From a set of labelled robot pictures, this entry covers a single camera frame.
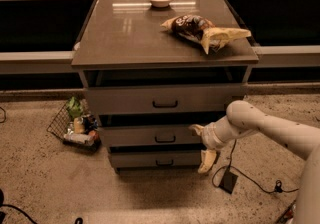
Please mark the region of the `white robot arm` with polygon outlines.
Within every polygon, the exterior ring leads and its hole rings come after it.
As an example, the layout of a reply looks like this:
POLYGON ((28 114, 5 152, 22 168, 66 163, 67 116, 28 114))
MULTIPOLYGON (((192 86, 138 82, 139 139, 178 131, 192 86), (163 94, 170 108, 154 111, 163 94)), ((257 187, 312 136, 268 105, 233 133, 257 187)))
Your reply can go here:
POLYGON ((231 140, 262 133, 306 161, 296 198, 296 211, 288 224, 320 224, 320 129, 260 111, 242 100, 230 103, 216 122, 189 127, 201 137, 199 173, 208 172, 214 156, 231 140))

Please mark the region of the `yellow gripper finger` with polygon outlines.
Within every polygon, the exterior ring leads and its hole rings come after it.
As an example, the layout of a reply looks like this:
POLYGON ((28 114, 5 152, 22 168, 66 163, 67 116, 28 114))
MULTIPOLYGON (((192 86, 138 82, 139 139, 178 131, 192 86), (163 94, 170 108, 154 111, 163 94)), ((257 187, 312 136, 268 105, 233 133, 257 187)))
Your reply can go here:
POLYGON ((188 127, 189 130, 192 131, 194 135, 201 136, 204 130, 204 127, 199 124, 192 124, 188 127))
POLYGON ((208 173, 212 166, 214 165, 214 162, 217 158, 217 152, 215 150, 202 150, 201 151, 201 164, 198 168, 199 174, 205 174, 208 173))

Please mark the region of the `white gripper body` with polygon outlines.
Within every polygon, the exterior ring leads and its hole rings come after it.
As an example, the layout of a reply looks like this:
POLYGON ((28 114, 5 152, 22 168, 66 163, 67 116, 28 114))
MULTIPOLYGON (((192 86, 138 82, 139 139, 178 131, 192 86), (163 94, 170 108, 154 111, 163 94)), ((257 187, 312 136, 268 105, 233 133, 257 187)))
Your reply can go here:
POLYGON ((225 125, 211 122, 203 128, 201 138, 208 149, 219 151, 227 144, 226 135, 225 125))

